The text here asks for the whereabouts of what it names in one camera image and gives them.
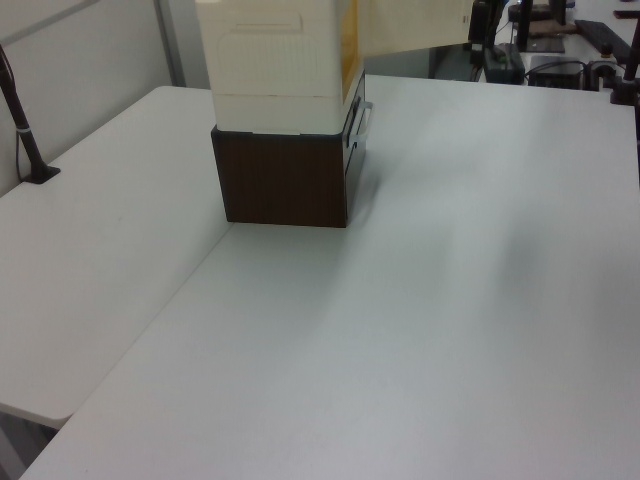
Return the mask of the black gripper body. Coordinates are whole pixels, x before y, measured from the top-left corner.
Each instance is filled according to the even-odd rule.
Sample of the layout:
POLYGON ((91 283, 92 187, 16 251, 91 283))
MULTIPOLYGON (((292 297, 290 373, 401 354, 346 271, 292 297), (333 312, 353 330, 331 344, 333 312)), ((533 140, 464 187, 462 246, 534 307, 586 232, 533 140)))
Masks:
POLYGON ((468 41, 472 44, 493 44, 500 19, 500 0, 475 0, 472 3, 468 41))

